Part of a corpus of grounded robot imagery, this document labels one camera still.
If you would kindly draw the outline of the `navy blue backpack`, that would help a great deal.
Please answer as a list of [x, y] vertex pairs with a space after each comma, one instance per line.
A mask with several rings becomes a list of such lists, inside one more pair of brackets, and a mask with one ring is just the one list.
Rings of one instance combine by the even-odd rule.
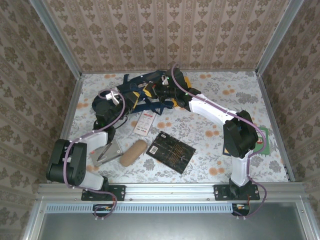
[[[125, 111], [125, 98], [124, 95], [127, 96], [132, 101], [135, 101], [132, 99], [132, 92], [138, 92], [139, 93], [139, 98], [138, 98], [138, 103], [135, 107], [135, 109], [132, 109], [131, 112], [128, 114], [124, 115], [123, 118], [129, 114], [133, 113], [139, 113], [143, 111], [152, 111], [158, 115], [161, 115], [163, 113], [163, 110], [165, 108], [167, 109], [172, 109], [175, 105], [174, 101], [172, 99], [165, 99], [163, 101], [159, 100], [155, 94], [153, 93], [153, 85], [157, 83], [160, 78], [166, 73], [166, 71], [163, 70], [156, 70], [151, 73], [146, 73], [134, 78], [129, 79], [129, 75], [125, 74], [123, 77], [123, 82], [122, 84], [111, 88], [109, 90], [105, 89], [100, 91], [97, 96], [99, 96], [102, 99], [106, 100], [105, 95], [110, 93], [110, 91], [119, 93], [119, 96], [117, 97], [118, 100], [123, 101], [123, 107], [121, 114]], [[143, 88], [148, 85], [152, 84], [152, 90], [149, 91], [152, 94], [152, 97], [148, 97], [145, 95]], [[114, 127], [114, 124], [116, 124], [117, 121], [122, 120], [121, 116], [119, 115], [113, 122], [108, 124], [107, 126], [103, 127], [103, 130], [108, 130], [112, 129]]]

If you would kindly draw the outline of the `white red stationery pack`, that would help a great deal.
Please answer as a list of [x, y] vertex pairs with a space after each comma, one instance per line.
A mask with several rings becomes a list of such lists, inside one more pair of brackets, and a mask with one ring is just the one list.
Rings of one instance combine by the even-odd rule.
[[135, 134], [146, 137], [149, 133], [149, 130], [153, 124], [156, 115], [157, 114], [155, 112], [144, 110], [141, 113], [133, 132]]

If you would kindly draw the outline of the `tan pencil case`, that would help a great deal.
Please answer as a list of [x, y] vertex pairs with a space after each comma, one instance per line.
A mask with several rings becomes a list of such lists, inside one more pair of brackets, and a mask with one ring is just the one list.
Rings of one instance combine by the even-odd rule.
[[139, 139], [137, 140], [120, 158], [119, 162], [123, 167], [133, 164], [138, 157], [143, 154], [147, 148], [147, 143]]

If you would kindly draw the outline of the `black book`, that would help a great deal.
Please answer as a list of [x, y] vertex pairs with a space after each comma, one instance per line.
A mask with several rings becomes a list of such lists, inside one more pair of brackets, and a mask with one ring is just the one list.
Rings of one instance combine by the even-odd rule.
[[161, 131], [146, 154], [179, 174], [183, 174], [196, 149]]

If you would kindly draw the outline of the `grey metal panel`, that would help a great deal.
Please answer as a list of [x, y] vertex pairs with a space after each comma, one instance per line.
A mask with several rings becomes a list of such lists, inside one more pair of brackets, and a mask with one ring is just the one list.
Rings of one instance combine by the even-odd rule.
[[307, 240], [295, 215], [236, 219], [216, 213], [48, 214], [38, 240]]

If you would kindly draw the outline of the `aluminium table edge rail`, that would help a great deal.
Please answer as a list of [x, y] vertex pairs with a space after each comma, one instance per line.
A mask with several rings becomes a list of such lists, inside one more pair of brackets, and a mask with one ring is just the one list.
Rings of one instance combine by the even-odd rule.
[[270, 103], [270, 100], [269, 100], [269, 97], [268, 97], [268, 93], [267, 93], [267, 90], [265, 88], [263, 79], [262, 79], [262, 77], [260, 75], [257, 75], [257, 82], [259, 84], [259, 88], [260, 88], [260, 91], [261, 91], [261, 94], [262, 94], [262, 98], [264, 100], [264, 104], [265, 104], [265, 107], [266, 107], [266, 111], [268, 113], [268, 117], [269, 117], [270, 124], [271, 124], [272, 130], [273, 130], [273, 134], [274, 134], [277, 146], [278, 146], [278, 150], [279, 150], [280, 156], [281, 156], [281, 158], [283, 160], [283, 165], [284, 165], [284, 169], [286, 170], [286, 175], [287, 175], [288, 181], [289, 182], [295, 182], [296, 179], [295, 179], [295, 176], [294, 176], [294, 173], [293, 173], [293, 170], [292, 170], [292, 167], [291, 167], [291, 164], [290, 164], [287, 152], [286, 152], [286, 148], [285, 148], [284, 142], [283, 142], [282, 137], [281, 137], [280, 130], [279, 130], [278, 125], [277, 125], [277, 121], [276, 121], [276, 118], [275, 118], [275, 115], [274, 115], [274, 112], [273, 112], [273, 109], [272, 109], [272, 105]]
[[75, 112], [77, 109], [79, 97], [81, 95], [82, 86], [83, 86], [83, 80], [80, 77], [75, 82], [75, 88], [71, 96], [68, 111], [62, 127], [62, 133], [60, 134], [60, 138], [54, 144], [51, 157], [48, 162], [48, 166], [46, 170], [46, 178], [48, 181], [65, 184], [64, 159], [65, 159], [65, 154], [71, 142], [69, 140], [69, 135], [70, 135], [70, 130], [74, 120]]
[[[148, 70], [110, 70], [110, 71], [83, 71], [81, 75], [87, 74], [133, 74], [133, 73], [150, 73], [155, 69]], [[254, 68], [235, 68], [235, 69], [181, 69], [183, 73], [199, 73], [199, 72], [256, 72]]]

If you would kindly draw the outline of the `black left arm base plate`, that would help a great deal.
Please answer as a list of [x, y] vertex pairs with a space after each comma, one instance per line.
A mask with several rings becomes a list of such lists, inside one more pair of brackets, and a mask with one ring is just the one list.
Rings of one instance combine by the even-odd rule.
[[114, 200], [114, 197], [112, 195], [106, 194], [105, 192], [109, 192], [115, 195], [118, 201], [124, 201], [125, 195], [126, 195], [126, 186], [125, 185], [109, 185], [107, 190], [105, 189], [94, 190], [94, 192], [83, 190], [81, 194], [81, 200], [92, 201], [92, 202]]

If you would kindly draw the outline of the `aluminium frame post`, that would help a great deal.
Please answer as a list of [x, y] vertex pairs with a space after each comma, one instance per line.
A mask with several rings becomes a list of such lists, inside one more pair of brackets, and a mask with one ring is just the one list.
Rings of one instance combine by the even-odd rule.
[[260, 61], [255, 68], [258, 76], [262, 75], [267, 68], [269, 62], [274, 56], [277, 48], [279, 47], [281, 41], [283, 40], [285, 34], [287, 33], [291, 23], [293, 22], [295, 16], [300, 10], [304, 0], [290, 0], [288, 6], [286, 7], [275, 31], [267, 44]]
[[80, 67], [77, 64], [75, 58], [73, 57], [70, 48], [64, 40], [61, 31], [58, 29], [54, 19], [51, 17], [44, 1], [30, 0], [30, 3], [35, 9], [36, 13], [38, 14], [40, 20], [44, 24], [46, 30], [48, 31], [56, 47], [58, 48], [60, 54], [63, 56], [66, 64], [68, 65], [75, 79], [79, 80], [81, 78], [82, 71], [80, 70]]

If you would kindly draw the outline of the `aluminium mounting rail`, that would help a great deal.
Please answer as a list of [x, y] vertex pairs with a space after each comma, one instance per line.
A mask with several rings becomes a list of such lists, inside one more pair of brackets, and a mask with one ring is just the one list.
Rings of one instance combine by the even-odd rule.
[[[177, 203], [215, 202], [214, 185], [219, 183], [126, 183], [125, 202]], [[307, 194], [300, 182], [263, 182], [267, 203], [298, 202]], [[82, 191], [60, 183], [40, 184], [36, 198], [51, 201], [79, 201]]]

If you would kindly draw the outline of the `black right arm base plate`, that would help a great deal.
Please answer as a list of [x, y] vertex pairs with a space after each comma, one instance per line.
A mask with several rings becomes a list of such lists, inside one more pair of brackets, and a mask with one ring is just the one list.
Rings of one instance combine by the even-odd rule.
[[260, 193], [256, 184], [241, 187], [229, 184], [216, 184], [213, 188], [216, 201], [260, 200]]

